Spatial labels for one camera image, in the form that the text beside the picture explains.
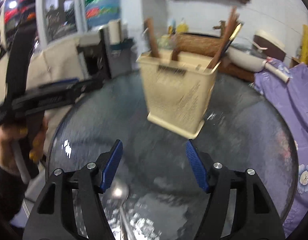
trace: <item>white wall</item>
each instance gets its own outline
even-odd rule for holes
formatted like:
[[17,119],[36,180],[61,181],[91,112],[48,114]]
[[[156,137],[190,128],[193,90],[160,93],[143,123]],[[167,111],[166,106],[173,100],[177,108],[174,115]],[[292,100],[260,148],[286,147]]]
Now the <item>white wall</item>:
[[144,50],[144,41],[141,39],[144,22],[142,0],[121,0],[121,6],[122,22],[128,24],[128,35],[135,38],[139,55]]
[[289,65],[301,42],[302,25],[308,25],[308,11],[301,0],[251,0],[246,5],[235,0],[169,0],[168,12],[177,23],[184,17],[191,32],[219,35],[213,26],[227,20],[232,5],[237,5],[245,22],[239,36],[252,39],[257,29],[267,31],[286,45]]
[[167,3],[165,0],[121,0],[122,22],[128,24],[128,35],[133,37],[137,45],[138,56],[147,51],[147,43],[143,38],[143,23],[148,17],[153,17],[157,34],[167,31]]

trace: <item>round glass tabletop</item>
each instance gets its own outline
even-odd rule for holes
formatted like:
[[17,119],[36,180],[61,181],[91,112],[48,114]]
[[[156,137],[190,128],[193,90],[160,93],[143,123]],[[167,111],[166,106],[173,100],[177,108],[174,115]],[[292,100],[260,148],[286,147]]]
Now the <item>round glass tabletop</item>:
[[[56,168],[80,169],[120,139],[124,153],[115,177],[128,185],[124,212],[136,239],[194,239],[209,196],[192,173],[187,140],[149,122],[147,115],[139,72],[107,82],[74,105],[59,125],[47,175]],[[298,158],[277,110],[248,84],[219,73],[204,119],[195,146],[231,170],[256,170],[284,221],[297,185]],[[86,236],[80,200],[73,194],[78,231]],[[106,193],[101,198],[119,239],[119,203]],[[223,236],[230,233],[234,210],[232,190]]]

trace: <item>person's hand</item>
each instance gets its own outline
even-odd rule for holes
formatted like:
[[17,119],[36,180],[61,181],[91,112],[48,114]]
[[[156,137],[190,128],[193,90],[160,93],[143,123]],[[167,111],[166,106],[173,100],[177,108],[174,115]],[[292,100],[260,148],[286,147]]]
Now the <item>person's hand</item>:
[[[33,140],[33,149],[30,151],[29,157],[33,162],[38,163],[43,157],[43,146],[48,129],[48,122],[44,118],[41,130]],[[19,140],[27,136],[28,129],[18,125],[2,125],[0,126],[0,167],[7,171],[18,173],[14,155],[12,152],[11,142]]]

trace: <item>pot lid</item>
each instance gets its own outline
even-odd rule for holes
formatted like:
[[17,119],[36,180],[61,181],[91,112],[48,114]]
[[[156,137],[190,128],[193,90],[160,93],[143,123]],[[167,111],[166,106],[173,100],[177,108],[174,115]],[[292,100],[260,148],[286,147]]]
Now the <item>pot lid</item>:
[[270,35],[269,33],[265,32],[264,30],[257,30],[255,32],[255,36],[261,37],[261,38],[271,42],[277,48],[279,48],[283,52],[286,52],[285,51],[285,44],[282,43],[280,40],[278,40],[276,37],[274,37],[274,36]]
[[235,49],[238,49],[238,50],[246,53],[246,54],[249,54],[249,55],[252,55],[252,56],[255,56],[255,57],[259,57],[259,58],[263,58],[263,59],[267,58],[267,56],[264,53],[261,53],[261,52],[255,50],[255,49],[252,49],[249,46],[239,44],[239,43],[233,43],[231,46]]

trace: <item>metal screw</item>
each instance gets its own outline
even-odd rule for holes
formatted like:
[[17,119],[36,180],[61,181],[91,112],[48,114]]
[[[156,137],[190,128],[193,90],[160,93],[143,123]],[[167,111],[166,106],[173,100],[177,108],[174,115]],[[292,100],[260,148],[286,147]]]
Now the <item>metal screw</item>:
[[247,173],[248,173],[249,175],[255,175],[255,171],[254,171],[253,169],[248,169],[248,170],[247,170]]
[[214,168],[221,169],[223,165],[221,163],[214,163]]
[[54,175],[55,175],[55,176],[58,176],[58,175],[60,175],[60,174],[62,174],[62,170],[61,170],[61,169],[56,169],[56,170],[54,171]]
[[86,167],[87,167],[89,170],[91,170],[91,169],[94,169],[94,168],[96,167],[96,164],[95,164],[95,163],[88,163],[88,164],[86,165]]

